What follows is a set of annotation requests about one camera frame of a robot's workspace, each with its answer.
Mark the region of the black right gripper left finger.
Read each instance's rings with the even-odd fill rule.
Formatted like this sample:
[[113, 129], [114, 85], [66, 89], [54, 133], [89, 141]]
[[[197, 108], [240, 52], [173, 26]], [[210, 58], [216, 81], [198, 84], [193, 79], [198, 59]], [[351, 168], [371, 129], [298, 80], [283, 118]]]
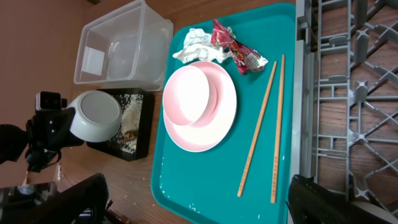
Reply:
[[97, 173], [59, 192], [55, 182], [1, 189], [1, 223], [101, 223], [109, 193]]

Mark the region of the white napkin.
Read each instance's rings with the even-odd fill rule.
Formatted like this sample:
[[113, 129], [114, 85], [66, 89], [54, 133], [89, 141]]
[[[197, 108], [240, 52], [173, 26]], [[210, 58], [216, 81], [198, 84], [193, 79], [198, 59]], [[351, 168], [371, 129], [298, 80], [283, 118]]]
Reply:
[[216, 60], [223, 63], [232, 57], [227, 47], [211, 43], [212, 34], [206, 33], [203, 29], [190, 28], [183, 42], [183, 49], [172, 55], [173, 58], [182, 63], [188, 63], [198, 59], [199, 61], [211, 62]]

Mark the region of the pink bowl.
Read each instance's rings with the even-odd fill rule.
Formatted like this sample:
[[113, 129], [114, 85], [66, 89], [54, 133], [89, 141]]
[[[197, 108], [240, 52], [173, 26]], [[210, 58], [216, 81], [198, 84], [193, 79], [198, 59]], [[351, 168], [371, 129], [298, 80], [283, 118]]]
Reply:
[[166, 117], [178, 126], [188, 126], [209, 117], [218, 94], [213, 81], [198, 67], [187, 65], [168, 79], [162, 104]]

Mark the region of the grey bowl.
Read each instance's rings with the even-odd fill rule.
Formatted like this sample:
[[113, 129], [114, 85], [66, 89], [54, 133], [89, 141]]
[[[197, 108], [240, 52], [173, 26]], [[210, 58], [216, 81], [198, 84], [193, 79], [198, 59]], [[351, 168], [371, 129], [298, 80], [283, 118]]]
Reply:
[[68, 107], [75, 109], [70, 131], [81, 140], [103, 142], [113, 138], [119, 131], [121, 106], [113, 96], [104, 91], [86, 91], [76, 97]]

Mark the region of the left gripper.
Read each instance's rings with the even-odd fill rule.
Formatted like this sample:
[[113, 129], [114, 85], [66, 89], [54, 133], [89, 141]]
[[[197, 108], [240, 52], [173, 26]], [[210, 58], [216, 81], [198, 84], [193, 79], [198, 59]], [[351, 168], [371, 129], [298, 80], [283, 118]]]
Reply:
[[61, 94], [41, 91], [35, 96], [35, 115], [26, 123], [28, 171], [41, 172], [60, 161], [64, 147], [81, 146], [84, 140], [70, 131], [75, 108], [67, 107]]

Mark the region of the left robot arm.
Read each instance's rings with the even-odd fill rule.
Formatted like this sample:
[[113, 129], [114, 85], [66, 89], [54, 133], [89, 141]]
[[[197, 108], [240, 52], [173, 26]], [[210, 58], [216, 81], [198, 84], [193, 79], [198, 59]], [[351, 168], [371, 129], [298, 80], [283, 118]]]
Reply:
[[39, 173], [56, 164], [62, 158], [62, 148], [84, 143], [70, 131], [75, 113], [59, 93], [36, 94], [35, 115], [26, 122], [25, 130], [12, 124], [1, 125], [1, 163], [15, 162], [25, 154], [31, 172]]

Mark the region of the pink plate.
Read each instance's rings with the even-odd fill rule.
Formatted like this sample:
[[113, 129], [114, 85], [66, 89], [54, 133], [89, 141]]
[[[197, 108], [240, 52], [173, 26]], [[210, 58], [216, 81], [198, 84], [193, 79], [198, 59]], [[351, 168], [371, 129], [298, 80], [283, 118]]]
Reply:
[[227, 71], [214, 62], [193, 62], [214, 82], [218, 100], [210, 117], [197, 124], [178, 126], [164, 113], [164, 124], [171, 140], [188, 152], [203, 152], [220, 143], [231, 129], [237, 110], [234, 83]]

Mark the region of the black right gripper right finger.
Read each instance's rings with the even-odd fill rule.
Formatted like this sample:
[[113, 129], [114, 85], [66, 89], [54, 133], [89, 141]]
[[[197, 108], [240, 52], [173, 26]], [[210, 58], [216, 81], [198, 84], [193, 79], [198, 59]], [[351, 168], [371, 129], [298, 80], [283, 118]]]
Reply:
[[397, 218], [367, 202], [347, 202], [302, 175], [292, 177], [287, 206], [294, 223], [383, 224]]

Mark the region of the red snack wrapper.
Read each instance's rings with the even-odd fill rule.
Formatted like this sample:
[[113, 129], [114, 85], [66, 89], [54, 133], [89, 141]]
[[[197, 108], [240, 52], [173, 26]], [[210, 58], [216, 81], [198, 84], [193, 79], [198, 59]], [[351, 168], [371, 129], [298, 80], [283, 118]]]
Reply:
[[213, 19], [211, 43], [214, 46], [227, 47], [238, 72], [258, 72], [268, 64], [268, 59], [256, 50], [238, 42], [217, 19]]

